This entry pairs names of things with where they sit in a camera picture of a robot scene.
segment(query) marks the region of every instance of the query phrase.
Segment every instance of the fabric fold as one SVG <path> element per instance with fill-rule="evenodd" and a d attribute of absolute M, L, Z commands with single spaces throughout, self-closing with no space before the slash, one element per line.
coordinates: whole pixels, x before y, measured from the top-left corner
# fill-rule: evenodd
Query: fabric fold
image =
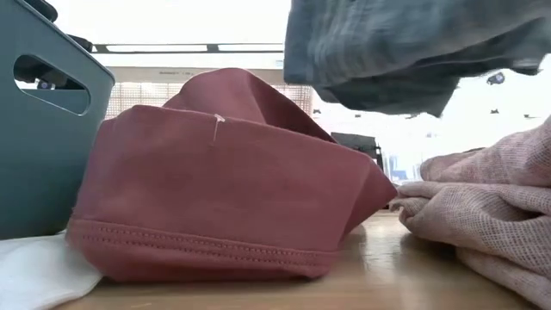
<path fill-rule="evenodd" d="M 494 146 L 421 165 L 391 209 L 483 276 L 551 309 L 551 118 Z"/>

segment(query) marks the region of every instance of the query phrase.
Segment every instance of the bin handle hole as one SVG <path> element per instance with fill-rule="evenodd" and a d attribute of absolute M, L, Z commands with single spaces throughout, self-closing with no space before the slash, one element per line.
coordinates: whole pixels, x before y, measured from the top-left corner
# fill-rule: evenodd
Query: bin handle hole
<path fill-rule="evenodd" d="M 22 55 L 14 65 L 14 80 L 26 95 L 37 97 L 76 115 L 83 115 L 90 105 L 89 90 L 65 72 L 33 55 Z M 58 101 L 61 91 L 73 92 L 69 101 Z"/>

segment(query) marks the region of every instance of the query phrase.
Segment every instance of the white cloth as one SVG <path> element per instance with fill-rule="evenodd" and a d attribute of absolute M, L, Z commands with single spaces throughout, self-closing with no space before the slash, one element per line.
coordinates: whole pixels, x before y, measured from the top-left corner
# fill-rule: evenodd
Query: white cloth
<path fill-rule="evenodd" d="M 88 294 L 101 279 L 63 233 L 0 241 L 0 310 L 50 309 Z"/>

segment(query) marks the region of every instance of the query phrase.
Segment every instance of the white thread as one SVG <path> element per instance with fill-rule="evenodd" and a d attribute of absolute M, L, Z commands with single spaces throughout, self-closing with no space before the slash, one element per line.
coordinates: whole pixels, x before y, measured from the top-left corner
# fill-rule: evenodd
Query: white thread
<path fill-rule="evenodd" d="M 213 136 L 213 143 L 216 141 L 216 134 L 218 132 L 218 124 L 220 122 L 226 121 L 226 119 L 220 115 L 214 115 L 216 117 L 216 125 L 214 125 L 214 136 Z"/>

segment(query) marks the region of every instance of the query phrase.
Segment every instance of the red cloth pouch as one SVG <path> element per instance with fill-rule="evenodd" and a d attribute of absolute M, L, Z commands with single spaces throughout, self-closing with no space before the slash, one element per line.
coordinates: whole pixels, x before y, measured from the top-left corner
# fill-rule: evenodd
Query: red cloth pouch
<path fill-rule="evenodd" d="M 223 69 L 101 125 L 66 238 L 119 282 L 316 278 L 395 195 L 370 157 Z"/>

